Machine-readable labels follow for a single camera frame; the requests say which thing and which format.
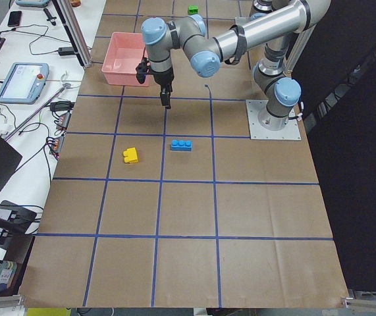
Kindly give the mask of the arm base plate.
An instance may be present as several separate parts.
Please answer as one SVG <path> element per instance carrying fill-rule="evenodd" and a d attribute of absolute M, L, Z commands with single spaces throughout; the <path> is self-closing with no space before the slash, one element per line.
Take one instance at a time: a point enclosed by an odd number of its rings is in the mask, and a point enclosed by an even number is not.
<path fill-rule="evenodd" d="M 268 100 L 246 100 L 250 138 L 265 141 L 300 141 L 297 120 L 277 118 L 267 110 Z"/>

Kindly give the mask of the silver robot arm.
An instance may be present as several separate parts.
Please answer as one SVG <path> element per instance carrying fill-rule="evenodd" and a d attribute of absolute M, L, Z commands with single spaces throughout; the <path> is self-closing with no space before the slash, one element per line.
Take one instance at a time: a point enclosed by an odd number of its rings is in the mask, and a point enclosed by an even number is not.
<path fill-rule="evenodd" d="M 307 32 L 327 13 L 330 1 L 270 1 L 271 10 L 245 24 L 234 24 L 225 33 L 206 38 L 203 18 L 198 14 L 164 21 L 148 18 L 142 24 L 145 44 L 136 67 L 136 79 L 144 83 L 152 75 L 159 84 L 161 104 L 171 107 L 174 79 L 171 50 L 181 49 L 198 76 L 209 78 L 221 63 L 237 65 L 242 56 L 264 45 L 264 57 L 255 65 L 253 77 L 268 101 L 257 118 L 267 130 L 282 130 L 292 120 L 290 112 L 300 103 L 302 89 L 297 81 L 284 75 L 284 58 L 293 33 Z"/>

